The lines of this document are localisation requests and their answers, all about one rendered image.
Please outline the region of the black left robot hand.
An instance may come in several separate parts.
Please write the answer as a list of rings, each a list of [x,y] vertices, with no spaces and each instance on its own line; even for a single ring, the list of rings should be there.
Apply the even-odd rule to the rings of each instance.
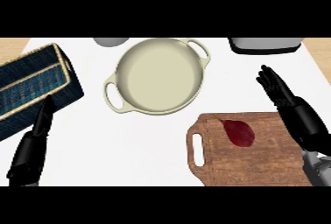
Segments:
[[[16,147],[10,169],[6,174],[9,186],[39,186],[47,154],[47,133],[50,131],[56,105],[49,95],[37,113],[33,129],[24,134]]]

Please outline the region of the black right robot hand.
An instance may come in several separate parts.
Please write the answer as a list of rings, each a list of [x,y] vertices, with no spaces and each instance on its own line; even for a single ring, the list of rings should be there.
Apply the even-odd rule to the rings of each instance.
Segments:
[[[331,133],[325,123],[306,100],[296,96],[275,70],[262,65],[257,82],[263,86],[288,133],[307,151],[316,151],[331,157]]]

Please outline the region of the brown wooden cutting board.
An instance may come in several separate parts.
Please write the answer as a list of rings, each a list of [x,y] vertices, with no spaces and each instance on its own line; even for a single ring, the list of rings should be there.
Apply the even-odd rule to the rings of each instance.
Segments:
[[[237,146],[223,120],[245,122],[253,145]],[[205,186],[309,186],[302,149],[275,112],[203,114],[186,134],[191,172]]]

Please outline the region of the dark blue woven basket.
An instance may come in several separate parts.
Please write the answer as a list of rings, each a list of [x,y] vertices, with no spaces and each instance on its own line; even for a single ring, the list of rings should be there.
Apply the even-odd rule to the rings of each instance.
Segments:
[[[0,142],[34,124],[49,95],[56,110],[84,96],[74,67],[56,43],[0,65]]]

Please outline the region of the grey and black appliance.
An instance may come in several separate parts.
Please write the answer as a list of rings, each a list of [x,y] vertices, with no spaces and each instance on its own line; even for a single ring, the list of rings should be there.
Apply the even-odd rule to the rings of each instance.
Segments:
[[[303,40],[303,38],[229,38],[229,44],[238,54],[271,55],[293,53]]]

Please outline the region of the grey round object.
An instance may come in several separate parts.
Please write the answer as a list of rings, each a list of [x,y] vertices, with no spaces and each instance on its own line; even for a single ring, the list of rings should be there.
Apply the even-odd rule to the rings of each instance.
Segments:
[[[93,38],[96,43],[104,47],[120,46],[129,38]]]

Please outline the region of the cream two-handled pot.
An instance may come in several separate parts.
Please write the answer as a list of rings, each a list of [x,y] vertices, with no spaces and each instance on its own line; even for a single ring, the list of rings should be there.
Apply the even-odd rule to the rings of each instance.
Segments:
[[[182,110],[203,87],[211,55],[194,38],[151,38],[124,53],[104,82],[104,97],[120,114],[163,116]]]

